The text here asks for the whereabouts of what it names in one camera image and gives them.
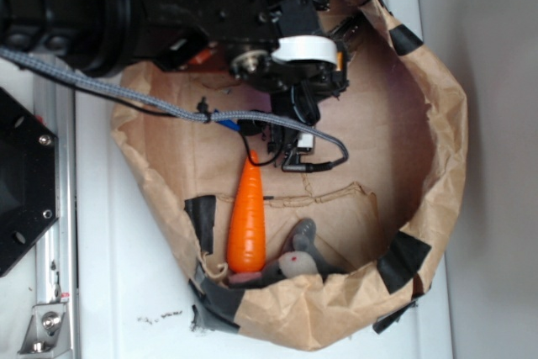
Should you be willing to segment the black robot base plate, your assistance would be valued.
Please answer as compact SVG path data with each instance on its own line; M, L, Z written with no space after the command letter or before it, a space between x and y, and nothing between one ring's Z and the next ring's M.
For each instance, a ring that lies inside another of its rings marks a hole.
M1 275L57 220L57 137L1 90Z

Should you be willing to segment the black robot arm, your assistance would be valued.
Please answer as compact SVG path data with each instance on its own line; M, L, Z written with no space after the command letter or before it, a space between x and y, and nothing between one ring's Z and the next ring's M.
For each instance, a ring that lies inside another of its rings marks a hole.
M65 86L109 95L148 114L193 122L259 125L285 172L324 172L306 163L319 103L348 87L342 32L326 32L329 0L1 0L1 56ZM102 83L149 61L168 72L227 72L269 94L270 113L188 112Z

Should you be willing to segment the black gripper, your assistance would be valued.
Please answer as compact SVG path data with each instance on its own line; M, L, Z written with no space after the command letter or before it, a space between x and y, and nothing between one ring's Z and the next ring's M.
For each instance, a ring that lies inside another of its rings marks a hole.
M319 13L329 0L141 0L144 29L138 57L161 70L227 72L267 93L272 112L313 127L319 103L348 86L345 56L322 61L273 60L278 41L326 38Z

